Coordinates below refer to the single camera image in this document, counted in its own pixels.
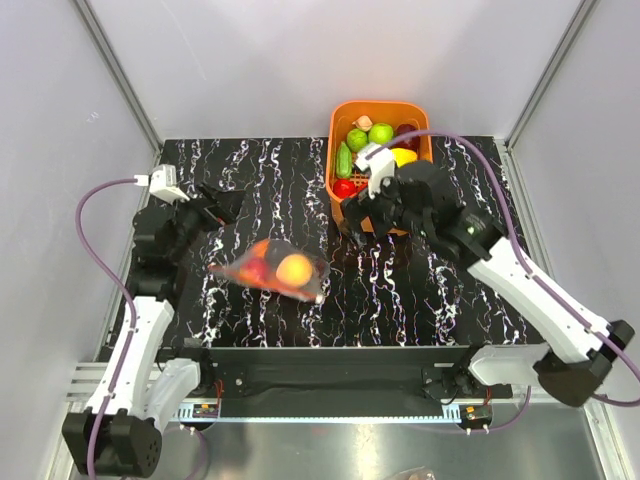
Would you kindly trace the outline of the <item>peach front fruit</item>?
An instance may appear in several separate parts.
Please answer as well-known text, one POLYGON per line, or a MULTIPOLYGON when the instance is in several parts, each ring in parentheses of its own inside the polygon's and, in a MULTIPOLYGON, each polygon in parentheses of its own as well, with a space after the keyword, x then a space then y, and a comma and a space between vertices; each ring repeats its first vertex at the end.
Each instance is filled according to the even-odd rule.
POLYGON ((261 257, 250 258, 242 267, 242 273, 250 283, 265 283, 269 272, 268 264, 261 257))

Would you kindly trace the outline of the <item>peach fruit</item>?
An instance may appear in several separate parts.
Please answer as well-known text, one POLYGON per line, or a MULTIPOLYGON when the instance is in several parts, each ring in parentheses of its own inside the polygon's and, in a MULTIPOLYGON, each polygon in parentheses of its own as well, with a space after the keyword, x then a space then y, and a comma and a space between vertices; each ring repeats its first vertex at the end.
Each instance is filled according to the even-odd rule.
POLYGON ((306 285, 314 273, 311 261, 302 254, 286 256, 276 269, 276 278, 293 288, 306 285))
POLYGON ((242 267, 242 273, 250 283, 265 283, 269 272, 268 264, 261 257, 250 258, 242 267))

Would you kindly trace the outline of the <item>clear orange zip bag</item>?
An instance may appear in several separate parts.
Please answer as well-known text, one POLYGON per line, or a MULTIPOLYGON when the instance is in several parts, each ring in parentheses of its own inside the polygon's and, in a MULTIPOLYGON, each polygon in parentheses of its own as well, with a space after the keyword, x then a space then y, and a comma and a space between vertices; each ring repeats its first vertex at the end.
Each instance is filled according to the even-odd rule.
POLYGON ((315 255, 306 253, 295 246, 292 246, 291 254, 305 255, 313 265, 314 273, 311 280, 304 286, 299 288, 290 287, 276 278, 276 269, 274 269, 268 262, 269 266, 269 279, 265 283, 250 283, 242 273, 243 265, 252 257, 261 257, 265 260, 264 255, 270 240, 281 239, 264 239, 254 245, 252 245, 244 254, 242 254, 234 262, 227 265, 210 264, 208 270, 215 277, 228 280, 240 286, 247 288, 259 289, 269 292, 274 292, 289 298, 293 298, 302 302, 312 302, 320 304, 325 297, 323 284, 329 276, 328 263, 315 255))

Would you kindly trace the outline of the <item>peach top fruit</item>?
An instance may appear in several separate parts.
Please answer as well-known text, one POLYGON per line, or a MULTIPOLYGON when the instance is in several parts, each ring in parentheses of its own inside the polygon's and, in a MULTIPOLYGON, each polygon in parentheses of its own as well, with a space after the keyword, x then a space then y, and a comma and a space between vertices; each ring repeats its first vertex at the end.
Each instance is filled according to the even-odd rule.
POLYGON ((286 256, 276 269, 276 278, 293 288, 306 285, 314 273, 311 261, 302 254, 286 256))

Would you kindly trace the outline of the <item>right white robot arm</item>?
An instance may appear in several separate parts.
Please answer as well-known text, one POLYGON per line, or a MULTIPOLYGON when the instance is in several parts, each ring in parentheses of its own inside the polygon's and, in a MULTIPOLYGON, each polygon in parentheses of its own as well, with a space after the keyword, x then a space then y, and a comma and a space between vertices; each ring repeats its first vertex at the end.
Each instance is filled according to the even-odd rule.
POLYGON ((367 185, 340 209, 356 243, 366 240, 364 219, 378 238, 392 229, 424 238, 436 254, 498 293, 544 339, 531 347, 469 348, 443 373, 445 390, 472 397, 498 384, 539 386, 571 407, 594 397, 635 334, 627 322, 609 322, 559 288, 488 211, 460 202, 448 176, 431 163, 397 167, 392 159, 360 159, 354 168, 367 185))

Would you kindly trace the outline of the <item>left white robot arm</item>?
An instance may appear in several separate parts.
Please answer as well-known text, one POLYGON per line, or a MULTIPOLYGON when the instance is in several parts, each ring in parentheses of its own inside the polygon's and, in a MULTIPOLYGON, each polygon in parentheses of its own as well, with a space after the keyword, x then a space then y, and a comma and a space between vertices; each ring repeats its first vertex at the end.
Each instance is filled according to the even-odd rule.
POLYGON ((158 379, 150 379, 182 294, 184 256, 201 234, 234 223, 245 196, 207 184, 197 190, 190 197, 162 187, 153 195, 165 207, 146 206, 132 220, 129 280, 116 283, 126 301, 120 333, 93 395, 62 426, 76 468, 91 479, 150 477, 180 404, 215 386, 216 372, 203 350, 169 360, 158 379))

